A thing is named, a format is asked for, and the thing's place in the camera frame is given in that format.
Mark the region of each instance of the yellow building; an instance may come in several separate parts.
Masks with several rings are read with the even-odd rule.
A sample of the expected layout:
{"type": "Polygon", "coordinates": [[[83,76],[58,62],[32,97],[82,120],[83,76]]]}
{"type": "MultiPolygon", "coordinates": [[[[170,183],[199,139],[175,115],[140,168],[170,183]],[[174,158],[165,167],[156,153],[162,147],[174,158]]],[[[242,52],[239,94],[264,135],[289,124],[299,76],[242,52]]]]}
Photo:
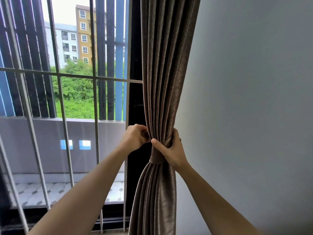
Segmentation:
{"type": "MultiPolygon", "coordinates": [[[[79,59],[92,65],[90,8],[76,5],[79,59]]],[[[97,56],[96,9],[94,8],[95,56],[97,56]]]]}

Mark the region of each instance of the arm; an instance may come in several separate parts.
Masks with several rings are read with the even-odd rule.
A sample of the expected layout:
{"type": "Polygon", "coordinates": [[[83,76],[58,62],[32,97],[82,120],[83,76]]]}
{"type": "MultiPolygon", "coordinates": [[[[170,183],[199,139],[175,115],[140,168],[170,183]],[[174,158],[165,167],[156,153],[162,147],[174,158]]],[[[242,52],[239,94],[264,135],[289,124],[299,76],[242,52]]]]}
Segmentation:
{"type": "Polygon", "coordinates": [[[70,189],[29,235],[89,234],[123,161],[149,141],[142,136],[146,130],[143,125],[129,126],[119,146],[70,189]]]}
{"type": "Polygon", "coordinates": [[[248,220],[221,197],[190,166],[176,129],[173,131],[173,144],[171,148],[166,148],[156,139],[152,139],[151,142],[186,182],[212,235],[260,234],[248,220]]]}

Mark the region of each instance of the curtain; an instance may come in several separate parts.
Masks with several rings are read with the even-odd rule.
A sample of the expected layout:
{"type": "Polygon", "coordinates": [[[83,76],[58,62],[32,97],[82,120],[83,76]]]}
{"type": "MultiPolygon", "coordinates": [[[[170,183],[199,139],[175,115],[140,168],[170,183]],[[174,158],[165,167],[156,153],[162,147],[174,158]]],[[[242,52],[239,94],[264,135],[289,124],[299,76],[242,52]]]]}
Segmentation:
{"type": "MultiPolygon", "coordinates": [[[[141,0],[142,74],[150,138],[171,146],[200,0],[141,0]]],[[[176,233],[176,177],[152,147],[135,193],[130,235],[176,233]]]]}

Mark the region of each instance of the vegetation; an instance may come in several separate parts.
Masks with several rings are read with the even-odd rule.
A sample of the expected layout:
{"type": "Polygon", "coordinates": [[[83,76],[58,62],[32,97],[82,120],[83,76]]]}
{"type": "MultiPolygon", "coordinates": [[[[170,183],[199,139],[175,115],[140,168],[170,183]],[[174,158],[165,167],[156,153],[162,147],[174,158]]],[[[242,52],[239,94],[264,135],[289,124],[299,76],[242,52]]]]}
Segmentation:
{"type": "MultiPolygon", "coordinates": [[[[56,72],[55,67],[50,67],[50,68],[52,72],[56,72]]],[[[92,66],[84,64],[83,61],[81,60],[78,60],[77,63],[74,63],[71,60],[68,60],[67,65],[63,69],[60,69],[60,72],[68,73],[68,74],[92,76],[92,66]]],[[[95,115],[94,115],[93,80],[85,79],[85,78],[76,78],[76,77],[61,77],[61,81],[62,81],[62,90],[63,90],[64,108],[65,108],[66,117],[67,118],[80,118],[80,119],[94,119],[95,115]]],[[[52,76],[52,83],[53,83],[53,91],[54,91],[57,117],[62,117],[61,104],[60,104],[60,98],[59,98],[58,80],[56,76],[52,76]]]]}

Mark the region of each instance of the forearm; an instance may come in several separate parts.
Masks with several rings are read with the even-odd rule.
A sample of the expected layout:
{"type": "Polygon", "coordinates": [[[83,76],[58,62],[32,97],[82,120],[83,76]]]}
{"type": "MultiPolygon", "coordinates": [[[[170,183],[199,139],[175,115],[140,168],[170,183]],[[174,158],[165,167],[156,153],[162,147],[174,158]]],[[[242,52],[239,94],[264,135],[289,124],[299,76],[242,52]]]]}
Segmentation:
{"type": "Polygon", "coordinates": [[[260,234],[222,198],[191,166],[180,173],[212,235],[260,234]]]}
{"type": "Polygon", "coordinates": [[[30,234],[88,234],[129,153],[124,148],[115,149],[61,198],[30,234]]]}

